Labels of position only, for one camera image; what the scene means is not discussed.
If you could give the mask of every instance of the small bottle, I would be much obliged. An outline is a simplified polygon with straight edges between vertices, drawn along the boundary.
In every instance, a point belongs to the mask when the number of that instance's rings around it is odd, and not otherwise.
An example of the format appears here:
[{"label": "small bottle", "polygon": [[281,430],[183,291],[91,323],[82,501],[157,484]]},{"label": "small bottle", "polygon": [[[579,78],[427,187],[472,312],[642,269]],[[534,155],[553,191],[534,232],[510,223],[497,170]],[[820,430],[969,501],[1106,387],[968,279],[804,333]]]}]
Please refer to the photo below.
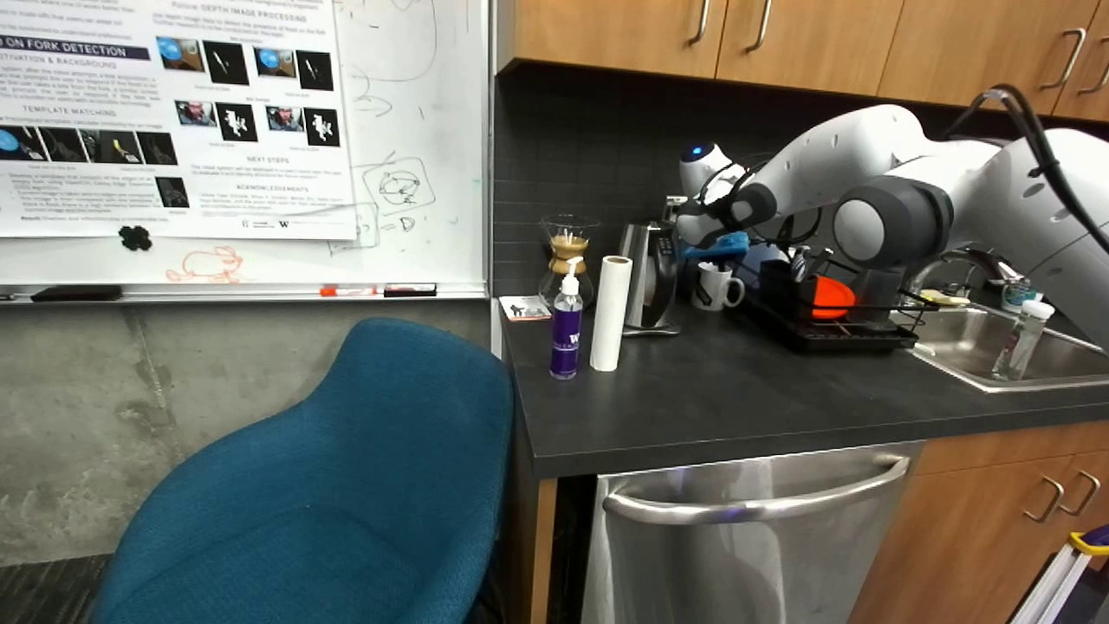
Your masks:
[{"label": "small bottle", "polygon": [[564,279],[553,294],[553,338],[549,338],[549,373],[576,379],[579,373],[579,345],[581,345],[581,284],[579,284],[581,257],[567,257]]}]

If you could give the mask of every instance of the teal chair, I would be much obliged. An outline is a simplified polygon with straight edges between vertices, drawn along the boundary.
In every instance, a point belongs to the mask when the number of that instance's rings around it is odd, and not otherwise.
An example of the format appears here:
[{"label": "teal chair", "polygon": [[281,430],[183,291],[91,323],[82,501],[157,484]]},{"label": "teal chair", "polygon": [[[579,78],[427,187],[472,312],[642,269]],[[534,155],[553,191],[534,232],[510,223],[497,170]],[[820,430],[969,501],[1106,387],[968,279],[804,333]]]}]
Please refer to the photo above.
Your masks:
[{"label": "teal chair", "polygon": [[469,622],[496,547],[511,405],[487,350],[417,323],[354,327],[305,404],[157,484],[94,622]]}]

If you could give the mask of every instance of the black countertop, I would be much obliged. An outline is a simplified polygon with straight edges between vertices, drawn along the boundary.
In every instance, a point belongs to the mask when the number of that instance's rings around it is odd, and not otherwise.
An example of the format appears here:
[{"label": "black countertop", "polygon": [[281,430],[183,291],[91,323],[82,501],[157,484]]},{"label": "black countertop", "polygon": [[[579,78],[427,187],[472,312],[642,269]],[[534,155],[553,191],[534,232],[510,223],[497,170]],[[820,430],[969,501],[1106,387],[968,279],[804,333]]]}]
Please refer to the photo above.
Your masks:
[{"label": "black countertop", "polygon": [[610,373],[588,369],[584,345],[576,382],[548,373],[548,323],[504,327],[541,479],[1109,417],[1109,387],[983,397],[904,350],[797,353],[693,310],[674,327],[674,339],[622,339]]}]

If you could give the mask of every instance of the bottle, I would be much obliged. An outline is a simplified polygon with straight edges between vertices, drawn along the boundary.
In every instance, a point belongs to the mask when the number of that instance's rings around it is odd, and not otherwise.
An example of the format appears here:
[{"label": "bottle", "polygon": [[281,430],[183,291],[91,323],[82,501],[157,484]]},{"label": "bottle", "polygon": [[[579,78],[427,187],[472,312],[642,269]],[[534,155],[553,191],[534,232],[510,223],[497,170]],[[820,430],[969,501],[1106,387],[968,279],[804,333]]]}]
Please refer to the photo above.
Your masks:
[{"label": "bottle", "polygon": [[553,338],[549,338],[549,373],[576,379],[579,373],[579,345],[581,345],[581,284],[579,284],[581,257],[567,257],[564,279],[553,294]]}]

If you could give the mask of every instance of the stainless steel dishwasher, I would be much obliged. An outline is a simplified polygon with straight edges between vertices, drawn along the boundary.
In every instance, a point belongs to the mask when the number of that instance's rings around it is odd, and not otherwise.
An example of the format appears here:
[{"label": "stainless steel dishwasher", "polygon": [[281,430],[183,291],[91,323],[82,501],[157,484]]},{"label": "stainless steel dishwasher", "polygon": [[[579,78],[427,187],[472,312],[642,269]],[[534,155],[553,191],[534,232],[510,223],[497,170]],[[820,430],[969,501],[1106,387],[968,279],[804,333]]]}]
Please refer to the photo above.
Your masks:
[{"label": "stainless steel dishwasher", "polygon": [[917,444],[599,474],[581,624],[842,624]]}]

